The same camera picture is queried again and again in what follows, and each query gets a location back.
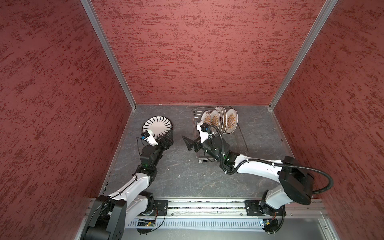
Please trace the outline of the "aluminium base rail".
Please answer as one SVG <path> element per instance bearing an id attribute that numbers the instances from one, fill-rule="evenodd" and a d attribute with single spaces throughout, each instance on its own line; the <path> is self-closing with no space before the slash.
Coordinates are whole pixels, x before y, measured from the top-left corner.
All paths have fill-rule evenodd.
<path id="1" fill-rule="evenodd" d="M 247 216 L 245 200 L 225 198 L 168 198 L 166 216 L 141 213 L 126 223 L 120 240 L 337 240 L 339 235 L 323 202 L 288 204 L 284 216 Z M 95 199 L 76 238 L 80 239 Z M 154 229 L 137 228 L 138 219 L 155 219 Z M 265 232 L 263 220 L 277 219 L 276 232 Z"/>

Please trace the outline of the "left small circuit board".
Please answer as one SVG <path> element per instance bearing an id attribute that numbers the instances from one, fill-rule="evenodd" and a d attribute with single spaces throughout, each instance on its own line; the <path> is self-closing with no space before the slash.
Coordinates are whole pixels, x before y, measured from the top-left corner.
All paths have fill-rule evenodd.
<path id="1" fill-rule="evenodd" d="M 157 224 L 155 219 L 138 219 L 137 228 L 139 229 L 154 229 Z"/>

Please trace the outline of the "white sunburst pattern plate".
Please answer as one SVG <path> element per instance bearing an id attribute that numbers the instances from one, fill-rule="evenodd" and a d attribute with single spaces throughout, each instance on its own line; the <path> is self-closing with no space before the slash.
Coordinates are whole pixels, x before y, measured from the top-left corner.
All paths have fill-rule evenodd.
<path id="1" fill-rule="evenodd" d="M 201 123 L 211 125 L 212 116 L 210 111 L 204 111 L 201 117 Z"/>

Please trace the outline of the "right small circuit board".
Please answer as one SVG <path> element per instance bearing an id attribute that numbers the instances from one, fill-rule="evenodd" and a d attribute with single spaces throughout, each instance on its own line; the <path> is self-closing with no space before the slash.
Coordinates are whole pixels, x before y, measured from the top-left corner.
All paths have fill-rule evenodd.
<path id="1" fill-rule="evenodd" d="M 269 220 L 269 219 L 265 219 L 263 220 L 263 230 L 265 232 L 276 232 L 279 228 L 280 224 L 279 224 L 279 221 L 277 219 L 274 219 L 274 220 Z"/>

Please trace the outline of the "white rear sunburst plate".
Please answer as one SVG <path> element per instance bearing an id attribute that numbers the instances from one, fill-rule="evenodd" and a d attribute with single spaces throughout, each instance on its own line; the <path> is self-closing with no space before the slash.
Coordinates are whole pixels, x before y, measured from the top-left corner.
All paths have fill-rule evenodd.
<path id="1" fill-rule="evenodd" d="M 227 128 L 226 133 L 232 134 L 238 126 L 238 112 L 235 109 L 229 109 L 227 111 Z"/>

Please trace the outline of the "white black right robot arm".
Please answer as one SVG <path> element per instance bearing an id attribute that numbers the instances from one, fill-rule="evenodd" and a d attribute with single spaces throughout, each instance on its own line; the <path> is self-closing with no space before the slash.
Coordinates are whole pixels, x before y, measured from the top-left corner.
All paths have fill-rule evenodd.
<path id="1" fill-rule="evenodd" d="M 220 137 L 202 141 L 200 137 L 191 140 L 183 136 L 189 151 L 203 151 L 219 162 L 227 175 L 249 174 L 269 180 L 279 185 L 266 190 L 258 203 L 258 212 L 271 216 L 282 206 L 290 203 L 310 205 L 313 193 L 314 177 L 309 170 L 299 165 L 292 157 L 283 160 L 263 160 L 251 158 L 230 150 L 230 145 Z"/>

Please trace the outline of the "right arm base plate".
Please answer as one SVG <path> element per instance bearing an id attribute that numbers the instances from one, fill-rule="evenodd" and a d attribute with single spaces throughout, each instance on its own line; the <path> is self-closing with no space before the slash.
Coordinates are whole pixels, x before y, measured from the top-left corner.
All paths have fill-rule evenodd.
<path id="1" fill-rule="evenodd" d="M 280 207 L 279 209 L 274 209 L 270 207 L 268 204 L 266 204 L 263 201 L 259 200 L 245 200 L 245 209 L 247 212 L 247 216 L 268 216 L 268 217 L 274 217 L 274 216 L 285 216 L 285 210 L 283 210 L 283 207 Z"/>

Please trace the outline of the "white plate blue rim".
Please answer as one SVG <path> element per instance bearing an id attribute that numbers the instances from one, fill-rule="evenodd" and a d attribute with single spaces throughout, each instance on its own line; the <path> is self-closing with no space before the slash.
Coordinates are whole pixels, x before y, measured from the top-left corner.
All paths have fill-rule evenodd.
<path id="1" fill-rule="evenodd" d="M 216 107 L 216 110 L 219 112 L 220 116 L 220 130 L 224 134 L 227 129 L 227 111 L 224 106 Z"/>

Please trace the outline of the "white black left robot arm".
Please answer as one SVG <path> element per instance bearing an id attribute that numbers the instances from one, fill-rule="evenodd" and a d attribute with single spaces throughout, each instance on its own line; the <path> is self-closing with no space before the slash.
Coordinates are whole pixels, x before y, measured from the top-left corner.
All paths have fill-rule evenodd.
<path id="1" fill-rule="evenodd" d="M 153 194 L 146 189 L 155 180 L 157 165 L 164 151 L 173 143 L 173 138 L 161 136 L 156 139 L 156 144 L 151 142 L 144 146 L 140 154 L 141 164 L 132 179 L 111 195 L 96 198 L 81 240 L 120 240 L 126 223 L 154 209 Z"/>

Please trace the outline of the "aluminium left corner post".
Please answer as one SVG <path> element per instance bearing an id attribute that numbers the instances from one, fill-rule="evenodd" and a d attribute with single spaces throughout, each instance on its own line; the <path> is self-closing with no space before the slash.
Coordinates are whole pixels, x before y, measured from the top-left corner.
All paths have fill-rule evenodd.
<path id="1" fill-rule="evenodd" d="M 115 72 L 115 75 L 125 93 L 125 96 L 127 100 L 130 103 L 130 106 L 133 110 L 137 108 L 137 103 L 133 97 L 133 94 L 129 88 L 129 85 L 126 81 L 126 78 L 123 74 L 123 71 L 118 63 L 118 60 L 113 52 L 113 49 L 108 41 L 108 38 L 105 34 L 105 31 L 103 30 L 102 24 L 97 16 L 96 10 L 92 4 L 92 1 L 90 0 L 81 0 L 82 6 L 85 9 L 85 12 L 93 26 L 93 29 L 99 39 L 99 42 L 101 43 L 104 52 L 112 66 L 112 69 Z"/>

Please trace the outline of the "brown rimmed cream plate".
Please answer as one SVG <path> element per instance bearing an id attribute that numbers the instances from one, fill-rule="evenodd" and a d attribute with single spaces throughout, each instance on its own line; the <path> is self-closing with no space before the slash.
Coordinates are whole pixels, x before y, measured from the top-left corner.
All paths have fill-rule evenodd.
<path id="1" fill-rule="evenodd" d="M 172 131 L 169 131 L 165 136 L 167 136 L 167 137 L 172 137 L 172 138 L 173 138 L 173 133 L 172 133 Z"/>

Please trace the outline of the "small circuit board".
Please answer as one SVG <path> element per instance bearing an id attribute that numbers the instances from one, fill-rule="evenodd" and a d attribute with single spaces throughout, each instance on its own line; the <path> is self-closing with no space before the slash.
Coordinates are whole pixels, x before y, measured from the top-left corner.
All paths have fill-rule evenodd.
<path id="1" fill-rule="evenodd" d="M 265 219 L 263 220 L 263 230 L 265 232 L 276 232 L 279 228 L 280 224 L 279 224 L 279 221 L 277 219 L 274 219 L 274 220 L 269 220 L 269 219 Z"/>
<path id="2" fill-rule="evenodd" d="M 155 219 L 138 219 L 137 228 L 139 229 L 154 229 L 157 224 Z"/>

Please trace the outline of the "white blue striped plate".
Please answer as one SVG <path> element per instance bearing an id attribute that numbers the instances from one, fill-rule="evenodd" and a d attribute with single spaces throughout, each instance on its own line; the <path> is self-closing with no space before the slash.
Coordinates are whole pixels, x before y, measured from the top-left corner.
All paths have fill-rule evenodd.
<path id="1" fill-rule="evenodd" d="M 172 122 L 164 116 L 151 117 L 146 120 L 142 126 L 142 132 L 150 130 L 155 139 L 165 136 L 172 129 Z"/>

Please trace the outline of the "white sunburst plate green rim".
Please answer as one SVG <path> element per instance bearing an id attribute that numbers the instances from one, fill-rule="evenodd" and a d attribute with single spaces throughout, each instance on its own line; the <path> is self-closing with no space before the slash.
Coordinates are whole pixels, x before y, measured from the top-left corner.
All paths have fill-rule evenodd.
<path id="1" fill-rule="evenodd" d="M 220 123 L 221 123 L 221 119 L 220 119 L 219 111 L 218 110 L 213 110 L 211 112 L 211 125 L 214 125 L 214 126 L 216 126 L 219 129 L 220 128 Z"/>

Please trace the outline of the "aluminium right corner post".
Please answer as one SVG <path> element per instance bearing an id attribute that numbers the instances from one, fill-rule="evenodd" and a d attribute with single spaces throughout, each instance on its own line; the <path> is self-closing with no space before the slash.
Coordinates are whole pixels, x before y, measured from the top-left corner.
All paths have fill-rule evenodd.
<path id="1" fill-rule="evenodd" d="M 307 34 L 302 46 L 300 47 L 293 63 L 291 64 L 291 66 L 290 66 L 287 74 L 285 75 L 280 87 L 278 88 L 278 91 L 276 92 L 271 103 L 269 104 L 269 108 L 270 108 L 271 112 L 277 106 L 277 103 L 279 102 L 284 91 L 286 90 L 289 83 L 293 79 L 296 71 L 298 70 L 299 66 L 301 65 L 302 61 L 304 60 L 305 56 L 307 55 L 307 53 L 310 50 L 311 46 L 313 45 L 314 41 L 316 40 L 317 36 L 319 35 L 320 31 L 322 30 L 327 19 L 331 15 L 337 2 L 338 2 L 338 0 L 326 0 L 325 1 L 324 5 L 322 6 L 317 18 L 315 19 L 309 33 Z"/>

